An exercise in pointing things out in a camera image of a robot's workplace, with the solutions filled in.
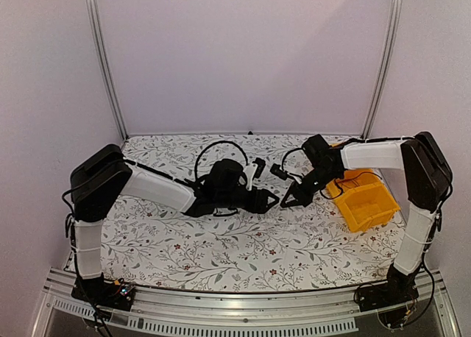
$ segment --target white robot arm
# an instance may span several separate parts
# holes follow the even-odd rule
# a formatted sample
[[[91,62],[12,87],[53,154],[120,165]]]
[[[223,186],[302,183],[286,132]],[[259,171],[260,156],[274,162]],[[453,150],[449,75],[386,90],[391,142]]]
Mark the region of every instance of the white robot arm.
[[[321,135],[316,135],[301,150],[314,169],[300,181],[293,181],[281,207],[309,205],[317,191],[330,181],[343,179],[349,169],[393,168],[405,172],[409,214],[403,242],[388,271],[388,282],[361,288],[358,295],[363,311],[417,298],[414,278],[435,231],[441,228],[442,204],[452,191],[452,171],[433,136],[421,132],[409,138],[350,139],[329,146]],[[288,177],[283,167],[276,164],[271,172],[284,179]]]
[[[218,208],[233,210],[226,215],[234,214],[238,208],[250,213],[266,213],[279,199],[271,191],[252,184],[264,167],[265,162],[260,158],[254,163],[247,162],[245,167],[234,160],[223,159],[215,162],[210,173],[200,178],[195,169],[193,182],[175,179],[125,159],[116,145],[108,145],[94,154],[72,172],[71,190],[63,195],[65,200],[65,196],[71,194],[74,203],[73,207],[69,204],[71,215],[68,217],[77,273],[77,288],[72,296],[97,305],[130,309],[132,289],[122,282],[117,286],[106,283],[100,264],[103,220],[119,195],[147,199],[190,217],[214,214]]]

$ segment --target aluminum frame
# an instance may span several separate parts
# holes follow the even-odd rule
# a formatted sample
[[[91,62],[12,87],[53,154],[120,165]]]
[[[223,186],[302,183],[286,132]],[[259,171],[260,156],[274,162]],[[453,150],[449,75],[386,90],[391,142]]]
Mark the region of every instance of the aluminum frame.
[[[447,337],[458,337],[460,333],[445,284],[437,270],[433,271],[433,276],[436,281],[435,300],[437,308],[441,310],[443,333]],[[33,337],[44,337],[52,309],[55,308],[90,319],[90,305],[70,296],[74,283],[74,274],[59,269],[50,270],[43,287],[43,304],[35,323]],[[419,273],[416,284],[419,300],[429,299],[431,281],[427,273]],[[208,331],[209,335],[211,331],[217,331],[213,334],[216,337],[223,336],[224,331],[227,332],[227,336],[231,331],[234,336],[237,332],[237,336],[250,337],[248,330],[259,331],[259,337],[275,336],[275,331],[303,332],[306,328],[344,324],[354,321],[357,317],[375,313],[360,312],[359,307],[353,302],[353,292],[356,288],[351,286],[294,293],[220,294],[138,286],[132,310],[130,312],[108,310],[113,314],[108,323],[159,336],[174,336],[177,329],[185,328],[197,329],[200,332]],[[154,331],[154,327],[158,326],[168,327],[169,332],[173,328],[172,331],[175,332]],[[356,328],[355,324],[351,323],[350,327],[352,330]]]
[[[119,135],[125,141],[129,135],[127,133],[126,125],[124,123],[124,117],[119,106],[118,96],[114,86],[113,78],[111,75],[110,65],[106,54],[105,44],[103,41],[103,33],[99,20],[99,8],[97,0],[86,0],[88,15],[90,18],[91,30],[93,33],[93,40],[95,42],[96,53],[102,71],[103,81],[105,83],[105,89],[107,91],[108,100],[110,102],[111,111],[118,127]],[[386,42],[384,45],[383,56],[381,58],[380,69],[375,83],[375,89],[373,91],[372,101],[369,106],[368,113],[366,115],[366,121],[364,123],[363,130],[361,132],[362,138],[368,138],[371,134],[373,124],[375,122],[378,108],[380,105],[381,96],[383,94],[384,85],[386,84],[386,78],[389,70],[389,64],[392,58],[392,52],[394,42],[397,34],[397,27],[400,20],[400,11],[403,0],[392,0],[391,12],[389,15],[389,22],[387,27]]]
[[[403,0],[392,0],[391,2],[391,13],[389,15],[388,33],[386,35],[386,42],[384,44],[383,57],[381,59],[380,70],[376,79],[372,101],[369,106],[363,131],[361,133],[362,138],[368,138],[371,135],[373,124],[375,123],[375,118],[378,113],[381,96],[383,95],[383,89],[384,85],[386,84],[386,78],[392,58],[394,42],[396,41],[402,4]]]
[[[100,64],[100,70],[103,76],[103,82],[105,83],[105,89],[110,102],[111,112],[116,122],[119,135],[124,141],[128,138],[126,125],[124,124],[123,114],[119,107],[118,96],[116,94],[115,85],[113,83],[113,77],[111,76],[110,64],[105,50],[105,43],[103,41],[102,26],[100,24],[100,18],[98,14],[98,2],[97,0],[86,0],[88,8],[88,17],[90,18],[90,25],[93,40],[95,42],[96,54]]]

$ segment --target floral tablecloth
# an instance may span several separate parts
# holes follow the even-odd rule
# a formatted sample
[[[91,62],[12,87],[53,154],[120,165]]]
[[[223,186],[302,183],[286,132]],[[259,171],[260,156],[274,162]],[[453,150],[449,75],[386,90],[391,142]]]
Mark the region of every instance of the floral tablecloth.
[[[266,170],[257,186],[282,197],[289,181],[269,173],[283,154],[307,135],[164,135],[130,138],[124,154],[179,178],[193,179],[197,155],[208,144],[231,140]],[[325,136],[336,143],[341,136]],[[199,166],[206,174],[223,157],[243,161],[227,144],[212,148]],[[295,152],[287,165],[306,174],[311,165]],[[299,291],[359,284],[385,277],[404,233],[398,213],[387,225],[350,233],[332,201],[315,196],[304,208],[272,208],[265,215],[241,210],[225,218],[186,217],[129,196],[118,198],[102,231],[102,268],[107,277],[141,285],[200,291]]]

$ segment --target yellow plastic bin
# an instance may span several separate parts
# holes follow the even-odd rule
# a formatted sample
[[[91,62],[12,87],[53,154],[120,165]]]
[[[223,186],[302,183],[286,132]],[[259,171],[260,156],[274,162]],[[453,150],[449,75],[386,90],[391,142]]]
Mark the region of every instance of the yellow plastic bin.
[[[327,190],[345,217],[351,232],[367,231],[386,224],[400,209],[386,186],[371,174],[372,169],[349,170],[343,180],[327,184]]]

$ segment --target black bracket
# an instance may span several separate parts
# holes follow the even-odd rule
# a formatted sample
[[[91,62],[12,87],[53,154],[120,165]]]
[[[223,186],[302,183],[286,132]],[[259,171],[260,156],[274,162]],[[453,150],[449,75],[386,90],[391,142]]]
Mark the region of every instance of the black bracket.
[[[125,291],[122,294],[114,283],[107,283],[103,275],[91,280],[77,278],[71,296],[83,302],[93,303],[98,306],[131,311],[134,302],[135,290]]]
[[[418,297],[419,292],[415,285],[407,287],[404,291],[396,292],[394,296],[390,294],[388,283],[360,287],[355,292],[355,300],[361,312],[402,304]]]

